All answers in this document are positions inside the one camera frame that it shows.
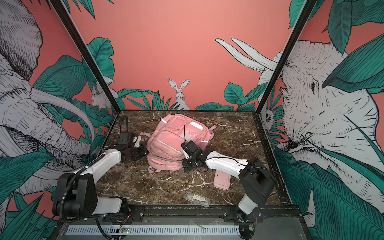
elephant tusk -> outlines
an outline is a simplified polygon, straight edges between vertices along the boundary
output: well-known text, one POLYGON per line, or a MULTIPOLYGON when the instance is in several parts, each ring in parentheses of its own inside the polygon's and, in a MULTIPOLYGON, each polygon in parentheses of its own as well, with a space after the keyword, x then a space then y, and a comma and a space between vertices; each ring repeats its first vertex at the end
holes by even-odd
POLYGON ((37 88, 32 88, 31 99, 33 101, 35 101, 36 103, 51 104, 51 105, 55 105, 57 107, 64 108, 66 110, 73 112, 77 116, 81 117, 81 119, 88 125, 89 129, 91 130, 92 142, 93 142, 95 130, 94 130, 94 127, 92 125, 92 122, 89 119, 89 117, 83 111, 81 111, 78 107, 65 101, 62 98, 56 97, 52 94, 46 93, 46 92, 41 91, 37 88))

black cable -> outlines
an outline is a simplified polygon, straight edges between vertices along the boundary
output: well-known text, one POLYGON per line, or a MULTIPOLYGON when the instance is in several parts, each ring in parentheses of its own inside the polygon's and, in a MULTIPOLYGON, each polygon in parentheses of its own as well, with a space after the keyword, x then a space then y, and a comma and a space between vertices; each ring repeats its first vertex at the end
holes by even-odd
POLYGON ((125 238, 126 236, 119 236, 118 238, 111 238, 109 237, 105 232, 104 230, 101 228, 101 225, 100 225, 100 222, 99 222, 99 219, 98 218, 95 218, 95 221, 96 221, 96 225, 97 225, 97 228, 99 229, 100 233, 103 235, 103 237, 105 237, 106 239, 109 239, 109 240, 114 240, 114 239, 123 239, 125 238))

green leaf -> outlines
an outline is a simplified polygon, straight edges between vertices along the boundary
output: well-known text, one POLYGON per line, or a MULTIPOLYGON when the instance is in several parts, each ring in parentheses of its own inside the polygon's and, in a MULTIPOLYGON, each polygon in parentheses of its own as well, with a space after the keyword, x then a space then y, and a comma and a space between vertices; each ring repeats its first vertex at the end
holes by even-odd
POLYGON ((105 136, 103 136, 103 135, 96 136, 95 139, 93 140, 92 144, 91 144, 91 148, 90 148, 89 152, 93 152, 98 146, 101 146, 103 144, 104 140, 105 140, 105 136))
POLYGON ((131 88, 125 88, 121 91, 118 91, 119 98, 125 98, 127 95, 134 97, 134 98, 141 98, 142 94, 144 95, 155 95, 155 93, 151 90, 140 90, 140 89, 131 89, 131 88))
POLYGON ((317 233, 316 233, 316 228, 308 227, 308 229, 309 229, 309 231, 310 231, 312 240, 324 240, 324 239, 322 239, 321 237, 319 237, 319 235, 317 235, 317 233))
POLYGON ((0 157, 0 202, 23 185, 48 161, 55 159, 43 152, 31 152, 17 157, 0 157))
POLYGON ((363 130, 361 130, 361 128, 359 128, 352 120, 350 120, 347 116, 344 115, 344 117, 346 119, 348 119, 348 121, 350 121, 360 132, 361 134, 364 136, 364 138, 369 142, 369 144, 371 145, 371 147, 373 148, 373 150, 375 150, 375 153, 377 154, 377 156, 379 157, 379 159, 381 160, 382 163, 384 163, 384 154, 383 152, 376 146, 376 144, 365 134, 365 132, 363 132, 363 130))
POLYGON ((95 11, 93 10, 92 0, 79 0, 83 7, 95 18, 95 11))
POLYGON ((215 109, 215 111, 233 111, 234 107, 232 106, 221 106, 215 109))
POLYGON ((313 17, 313 15, 317 12, 317 10, 319 10, 319 8, 321 7, 321 5, 323 4, 324 0, 317 0, 314 7, 313 7, 313 10, 310 14, 310 17, 308 18, 311 19, 313 17))
POLYGON ((255 110, 256 109, 255 109, 254 103, 243 105, 243 106, 240 106, 236 109, 236 111, 255 111, 255 110))
POLYGON ((366 7, 369 7, 369 6, 374 5, 377 1, 378 1, 378 0, 365 0, 365 1, 364 1, 364 5, 365 5, 366 7))
POLYGON ((384 216, 337 177, 316 164, 296 161, 278 148, 274 155, 293 204, 299 205, 304 213, 312 190, 319 237, 345 240, 384 237, 384 216))
POLYGON ((168 101, 166 102, 166 105, 164 106, 164 110, 168 110, 168 106, 169 106, 169 103, 170 103, 170 100, 172 98, 169 98, 168 101))
MULTIPOLYGON (((100 112, 99 107, 93 107, 92 105, 90 105, 84 101, 80 102, 77 99, 73 99, 73 100, 67 99, 67 101, 70 102, 71 104, 75 105, 76 107, 78 107, 81 111, 83 111, 88 116, 88 118, 91 120, 93 127, 100 127, 100 126, 108 127, 107 124, 103 123, 103 117, 101 116, 101 114, 99 114, 99 112, 100 112)), ((85 122, 79 116, 74 114, 73 112, 71 112, 67 109, 60 108, 60 107, 56 107, 56 106, 54 106, 54 107, 58 113, 60 113, 64 116, 65 119, 68 119, 71 122, 79 122, 80 125, 84 126, 83 124, 85 124, 85 122)))
POLYGON ((116 102, 118 103, 120 110, 125 109, 125 104, 122 102, 121 98, 116 98, 116 102))
POLYGON ((289 5, 289 28, 293 27, 305 0, 292 0, 289 5))
POLYGON ((244 97, 243 94, 243 89, 239 85, 229 82, 224 91, 224 98, 227 102, 236 104, 239 98, 244 97))
POLYGON ((159 103, 160 103, 160 93, 159 91, 157 91, 157 93, 152 98, 152 110, 154 110, 155 107, 156 107, 156 110, 158 110, 157 107, 159 103))
POLYGON ((1 233, 0 239, 13 239, 16 236, 22 236, 26 232, 41 198, 42 195, 14 218, 1 233))
POLYGON ((269 106, 271 106, 271 108, 273 108, 272 103, 273 103, 273 98, 275 97, 275 86, 273 86, 272 91, 271 91, 269 96, 270 96, 269 97, 270 98, 269 106))
POLYGON ((70 8, 70 5, 68 4, 68 0, 63 0, 63 3, 65 4, 65 7, 67 8, 68 12, 71 14, 71 8, 70 8))
POLYGON ((15 198, 16 208, 19 212, 21 212, 28 206, 28 204, 24 201, 23 196, 21 196, 20 194, 15 193, 13 197, 15 198))
POLYGON ((356 160, 352 157, 349 157, 347 155, 333 152, 333 151, 328 151, 326 149, 322 149, 322 148, 314 145, 313 143, 311 143, 304 136, 303 136, 303 138, 305 140, 307 140, 310 144, 315 146, 319 151, 342 161, 343 163, 345 163, 348 166, 350 166, 351 168, 353 168, 355 171, 361 173, 369 181, 371 181, 382 193, 384 193, 384 173, 381 172, 379 169, 377 169, 377 168, 375 168, 369 164, 363 163, 359 160, 356 160))
POLYGON ((358 26, 367 22, 384 23, 384 1, 367 7, 365 1, 352 4, 352 25, 358 26))
POLYGON ((280 93, 276 99, 273 101, 272 105, 271 105, 271 108, 273 108, 274 106, 276 106, 276 104, 278 104, 278 102, 280 101, 280 98, 281 98, 282 94, 280 93))
POLYGON ((158 110, 163 110, 163 108, 164 108, 164 97, 163 97, 163 99, 161 99, 161 102, 159 103, 158 110))
POLYGON ((283 110, 283 105, 279 105, 277 107, 275 107, 274 109, 272 109, 273 112, 278 112, 278 111, 282 111, 283 110))
POLYGON ((143 97, 144 103, 147 106, 147 108, 151 109, 151 105, 149 104, 147 97, 142 92, 141 92, 141 96, 143 97))
POLYGON ((77 0, 72 0, 72 1, 76 4, 76 7, 81 11, 79 4, 77 3, 77 0))
POLYGON ((283 126, 284 123, 283 122, 274 122, 272 127, 278 127, 278 126, 283 126))
POLYGON ((384 34, 348 55, 327 77, 322 88, 333 86, 348 93, 384 87, 384 34))
POLYGON ((86 83, 83 64, 64 55, 53 66, 47 67, 33 87, 59 98, 71 99, 83 90, 86 83))
POLYGON ((271 132, 279 132, 279 133, 282 133, 282 134, 285 135, 285 132, 283 132, 282 130, 280 130, 280 129, 278 129, 278 128, 275 128, 275 127, 271 128, 270 131, 271 131, 271 132))
POLYGON ((243 105, 245 103, 248 103, 248 101, 249 101, 249 99, 251 99, 251 97, 252 96, 248 96, 248 97, 245 97, 245 98, 239 98, 239 99, 236 100, 236 104, 238 106, 241 106, 241 105, 243 105))
POLYGON ((329 13, 328 34, 335 48, 342 54, 345 52, 351 30, 352 3, 334 1, 329 13))
POLYGON ((196 107, 196 110, 199 111, 213 111, 216 108, 221 107, 222 105, 220 103, 204 103, 203 105, 200 105, 196 107))
POLYGON ((251 96, 251 98, 246 103, 250 103, 256 98, 260 97, 265 92, 267 85, 268 83, 260 84, 259 86, 252 89, 249 93, 247 93, 245 97, 251 96))
POLYGON ((268 137, 273 138, 273 139, 284 139, 284 137, 278 133, 267 132, 266 134, 268 135, 268 137))
POLYGON ((334 170, 332 170, 331 166, 328 166, 328 167, 327 167, 327 172, 329 172, 330 174, 334 175, 335 177, 337 177, 338 179, 341 180, 341 178, 339 177, 339 175, 338 175, 334 170))
POLYGON ((132 100, 132 99, 129 99, 129 98, 128 98, 128 101, 130 101, 131 103, 133 103, 134 105, 138 106, 138 107, 141 108, 141 109, 144 109, 144 110, 150 110, 150 109, 148 109, 146 106, 144 106, 144 105, 141 104, 141 103, 136 102, 135 100, 132 100))
POLYGON ((50 189, 47 190, 48 192, 50 192, 52 194, 51 196, 51 200, 53 201, 53 197, 55 196, 55 192, 56 192, 56 187, 51 187, 50 189))
POLYGON ((280 142, 276 141, 275 139, 268 138, 268 141, 276 145, 280 144, 280 142))
MULTIPOLYGON (((113 65, 112 59, 110 58, 113 55, 113 47, 111 45, 111 41, 108 38, 94 38, 89 44, 87 44, 87 47, 89 49, 90 54, 95 59, 95 62, 99 67, 101 74, 103 76, 113 79, 113 76, 115 74, 115 67, 113 65)), ((85 62, 84 58, 83 66, 87 76, 88 86, 90 90, 92 90, 93 87, 96 87, 96 78, 93 75, 88 64, 85 62)))

white animal drawing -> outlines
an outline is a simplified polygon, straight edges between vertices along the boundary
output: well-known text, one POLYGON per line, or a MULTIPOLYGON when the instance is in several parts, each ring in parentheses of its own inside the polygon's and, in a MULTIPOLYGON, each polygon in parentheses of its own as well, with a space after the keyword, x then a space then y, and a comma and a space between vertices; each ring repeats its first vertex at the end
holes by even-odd
MULTIPOLYGON (((20 0, 0 0, 0 9, 0 156, 17 157, 43 146, 56 157, 15 190, 26 195, 55 187, 59 176, 81 166, 76 155, 89 154, 91 146, 71 137, 44 104, 78 115, 90 126, 92 140, 94 128, 79 108, 31 87, 42 46, 40 29, 20 0)), ((0 203, 0 233, 12 196, 0 203)))
MULTIPOLYGON (((281 53, 270 60, 246 43, 232 40, 253 60, 223 40, 216 41, 240 63, 261 71, 263 79, 260 77, 260 81, 265 82, 281 53)), ((332 86, 321 87, 346 56, 331 43, 296 43, 280 75, 285 85, 280 92, 284 100, 284 128, 289 141, 279 144, 278 148, 290 152, 297 161, 316 163, 323 169, 331 167, 352 192, 383 213, 384 196, 371 181, 343 162, 318 151, 303 138, 305 136, 316 146, 351 156, 384 171, 383 163, 369 142, 344 117, 359 126, 378 146, 376 127, 379 116, 372 96, 366 90, 347 93, 332 86)))
POLYGON ((180 105, 178 107, 178 110, 191 110, 184 102, 184 94, 183 94, 183 88, 185 88, 190 80, 187 79, 187 80, 184 80, 180 86, 180 88, 177 87, 177 84, 172 80, 172 79, 169 79, 167 78, 168 82, 169 82, 169 85, 176 90, 176 106, 177 105, 180 105))
MULTIPOLYGON (((109 87, 109 84, 113 83, 114 81, 107 76, 103 76, 103 78, 104 78, 104 81, 107 83, 108 88, 112 93, 112 96, 114 98, 118 98, 119 97, 118 93, 109 87)), ((103 89, 101 88, 101 85, 97 81, 96 81, 96 88, 92 87, 92 106, 97 106, 99 107, 99 109, 111 108, 110 100, 107 98, 107 95, 105 95, 103 89)))

brown marble surface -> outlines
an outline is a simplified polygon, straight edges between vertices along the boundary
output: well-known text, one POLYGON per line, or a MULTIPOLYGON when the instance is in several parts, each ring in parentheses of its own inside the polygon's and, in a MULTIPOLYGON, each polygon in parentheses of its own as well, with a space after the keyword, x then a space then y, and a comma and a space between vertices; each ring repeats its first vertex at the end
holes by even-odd
MULTIPOLYGON (((117 141, 122 115, 128 116, 128 131, 153 133, 161 118, 175 113, 123 111, 106 146, 117 141)), ((191 117, 208 128, 217 126, 214 130, 215 136, 207 146, 209 149, 239 159, 250 159, 256 156, 268 167, 251 113, 180 111, 177 113, 191 117)), ((146 142, 147 139, 143 137, 142 142, 146 142)), ((236 205, 244 195, 240 181, 234 177, 227 191, 215 188, 213 186, 215 170, 200 173, 196 169, 188 172, 180 169, 150 174, 148 166, 147 157, 115 165, 97 182, 98 196, 124 197, 132 204, 192 204, 184 199, 184 196, 187 192, 193 192, 210 198, 210 204, 236 205)), ((268 199, 267 205, 280 205, 277 194, 268 199)))

